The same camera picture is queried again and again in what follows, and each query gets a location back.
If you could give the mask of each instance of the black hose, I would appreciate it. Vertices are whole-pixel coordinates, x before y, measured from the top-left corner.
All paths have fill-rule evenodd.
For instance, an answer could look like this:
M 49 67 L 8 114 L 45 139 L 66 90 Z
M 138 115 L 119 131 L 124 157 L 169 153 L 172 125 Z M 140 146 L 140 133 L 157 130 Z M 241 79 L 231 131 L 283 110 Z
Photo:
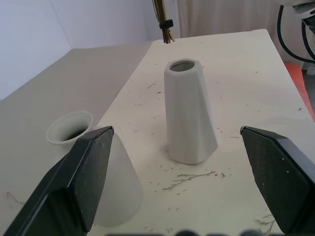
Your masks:
M 304 62 L 315 64 L 315 60 L 309 60 L 306 58 L 299 57 L 298 55 L 295 55 L 293 52 L 291 52 L 290 49 L 285 45 L 284 40 L 282 39 L 282 35 L 281 35 L 281 18 L 282 18 L 283 11 L 284 11 L 284 6 L 280 5 L 280 9 L 279 9 L 279 13 L 278 13 L 278 20 L 277 20 L 277 34 L 278 34 L 278 39 L 279 39 L 281 46 L 286 51 L 286 53 L 288 53 L 291 57 L 293 57 L 297 60 L 301 60 Z
M 315 54 L 313 53 L 313 51 L 312 51 L 312 49 L 311 49 L 311 47 L 309 45 L 309 42 L 307 40 L 306 25 L 305 25 L 305 23 L 303 21 L 302 21 L 302 25 L 301 25 L 301 30 L 302 30 L 303 43 L 304 43 L 304 46 L 306 48 L 306 51 L 309 53 L 311 58 L 315 60 Z

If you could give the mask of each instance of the gray floor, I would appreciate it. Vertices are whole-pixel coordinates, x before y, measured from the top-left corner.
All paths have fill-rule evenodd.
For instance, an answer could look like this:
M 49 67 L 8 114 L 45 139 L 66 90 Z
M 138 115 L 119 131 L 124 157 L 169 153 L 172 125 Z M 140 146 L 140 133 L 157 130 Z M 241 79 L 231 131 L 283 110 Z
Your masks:
M 306 70 L 302 70 L 302 73 L 306 91 L 309 95 L 313 111 L 315 111 L 315 75 L 307 75 Z

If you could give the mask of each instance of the vase opening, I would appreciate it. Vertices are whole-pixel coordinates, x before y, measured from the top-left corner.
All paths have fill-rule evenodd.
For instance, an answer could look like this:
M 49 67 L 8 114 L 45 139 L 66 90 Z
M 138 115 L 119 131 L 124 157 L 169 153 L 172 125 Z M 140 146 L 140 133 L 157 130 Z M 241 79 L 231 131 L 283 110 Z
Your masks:
M 172 64 L 169 69 L 176 72 L 190 70 L 195 66 L 195 62 L 189 60 L 182 60 Z

